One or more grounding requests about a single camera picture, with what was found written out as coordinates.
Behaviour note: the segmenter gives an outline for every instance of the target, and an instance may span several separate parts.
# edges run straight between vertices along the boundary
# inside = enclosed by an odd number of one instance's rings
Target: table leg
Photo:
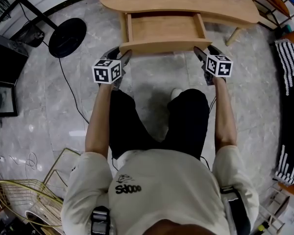
[[[241,32],[241,28],[236,28],[233,32],[233,34],[230,36],[230,38],[228,39],[228,41],[226,41],[226,46],[230,46],[234,41],[235,39],[237,38],[237,36],[240,34]]]

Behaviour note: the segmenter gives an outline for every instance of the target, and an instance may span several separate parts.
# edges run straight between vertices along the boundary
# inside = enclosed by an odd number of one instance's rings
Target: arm
[[[70,174],[61,210],[62,226],[67,235],[89,234],[93,209],[108,206],[106,193],[112,181],[107,162],[112,88],[113,85],[106,84],[99,88],[86,134],[86,152]]]
[[[241,195],[253,227],[258,215],[259,198],[249,180],[237,145],[237,131],[226,82],[223,78],[213,78],[216,86],[216,158],[213,174],[220,187],[233,186]]]
[[[223,78],[219,77],[214,77],[213,82],[216,86],[217,102],[215,127],[215,147],[217,153],[224,146],[236,146],[237,131],[226,82]]]
[[[85,152],[96,152],[108,157],[109,149],[109,112],[113,84],[101,84],[97,93],[92,116],[89,121]]]

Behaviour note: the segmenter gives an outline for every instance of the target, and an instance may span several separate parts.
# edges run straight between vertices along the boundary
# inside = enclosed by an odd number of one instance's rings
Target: wooden desk
[[[259,13],[252,0],[100,0],[120,12],[124,43],[122,53],[157,53],[206,49],[210,44],[203,22],[237,27],[227,45],[241,28],[252,27]]]

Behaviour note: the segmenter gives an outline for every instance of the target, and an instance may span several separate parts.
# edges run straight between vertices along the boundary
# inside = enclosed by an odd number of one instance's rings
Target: white t-shirt
[[[229,235],[220,195],[229,185],[240,192],[252,227],[258,194],[235,146],[218,151],[213,172],[188,154],[152,149],[132,154],[115,178],[105,157],[86,152],[70,175],[62,225],[66,235],[90,234],[93,209],[105,205],[118,235],[142,235],[162,219]]]

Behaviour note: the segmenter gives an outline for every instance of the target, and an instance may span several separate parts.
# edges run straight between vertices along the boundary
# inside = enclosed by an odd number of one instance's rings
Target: black and white striped blanket
[[[286,185],[294,184],[294,44],[289,40],[275,42],[281,68],[282,132],[276,178]]]

